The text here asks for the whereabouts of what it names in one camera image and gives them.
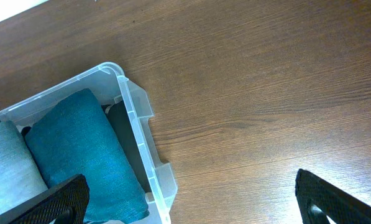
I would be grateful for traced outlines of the black garment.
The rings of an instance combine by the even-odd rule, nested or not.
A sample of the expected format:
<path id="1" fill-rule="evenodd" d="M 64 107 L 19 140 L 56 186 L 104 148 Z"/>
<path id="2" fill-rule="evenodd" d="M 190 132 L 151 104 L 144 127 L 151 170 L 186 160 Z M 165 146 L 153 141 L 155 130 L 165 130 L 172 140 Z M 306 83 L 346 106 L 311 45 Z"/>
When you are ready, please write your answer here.
<path id="1" fill-rule="evenodd" d="M 107 116 L 141 187 L 144 192 L 150 192 L 150 184 L 124 102 L 120 101 L 114 105 L 102 105 L 102 109 Z"/>

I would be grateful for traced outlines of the light grey jeans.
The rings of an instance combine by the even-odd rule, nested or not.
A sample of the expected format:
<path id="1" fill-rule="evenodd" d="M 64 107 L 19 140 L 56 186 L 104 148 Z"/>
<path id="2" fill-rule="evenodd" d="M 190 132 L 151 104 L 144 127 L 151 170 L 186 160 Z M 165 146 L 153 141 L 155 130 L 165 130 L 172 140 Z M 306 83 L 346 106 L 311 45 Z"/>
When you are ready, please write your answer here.
<path id="1" fill-rule="evenodd" d="M 47 189 L 19 130 L 0 121 L 0 214 Z"/>

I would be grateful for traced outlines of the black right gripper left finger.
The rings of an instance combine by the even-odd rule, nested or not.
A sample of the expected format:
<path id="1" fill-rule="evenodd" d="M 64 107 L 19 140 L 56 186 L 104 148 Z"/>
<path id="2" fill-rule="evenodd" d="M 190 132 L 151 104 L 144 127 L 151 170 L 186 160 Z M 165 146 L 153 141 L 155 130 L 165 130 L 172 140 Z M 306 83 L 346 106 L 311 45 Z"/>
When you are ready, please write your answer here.
<path id="1" fill-rule="evenodd" d="M 0 224 L 82 224 L 89 204 L 89 187 L 82 174 L 74 175 L 0 215 Z"/>

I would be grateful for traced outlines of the blue denim jeans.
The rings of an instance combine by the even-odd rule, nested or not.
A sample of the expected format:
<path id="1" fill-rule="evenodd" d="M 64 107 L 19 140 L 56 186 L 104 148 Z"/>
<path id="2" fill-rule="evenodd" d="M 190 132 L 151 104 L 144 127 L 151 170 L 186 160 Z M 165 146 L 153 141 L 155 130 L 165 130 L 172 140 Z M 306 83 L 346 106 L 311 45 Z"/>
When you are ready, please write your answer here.
<path id="1" fill-rule="evenodd" d="M 48 187 L 85 176 L 85 222 L 132 223 L 149 215 L 145 192 L 91 90 L 60 101 L 24 138 Z"/>

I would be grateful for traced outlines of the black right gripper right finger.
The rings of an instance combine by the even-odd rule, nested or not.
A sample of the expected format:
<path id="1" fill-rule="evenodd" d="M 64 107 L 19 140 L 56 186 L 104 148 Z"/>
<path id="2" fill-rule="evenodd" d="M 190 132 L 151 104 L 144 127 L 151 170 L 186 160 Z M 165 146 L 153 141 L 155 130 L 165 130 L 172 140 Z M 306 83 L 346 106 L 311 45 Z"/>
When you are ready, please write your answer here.
<path id="1" fill-rule="evenodd" d="M 299 169 L 295 195 L 307 223 L 371 223 L 371 206 L 316 176 Z"/>

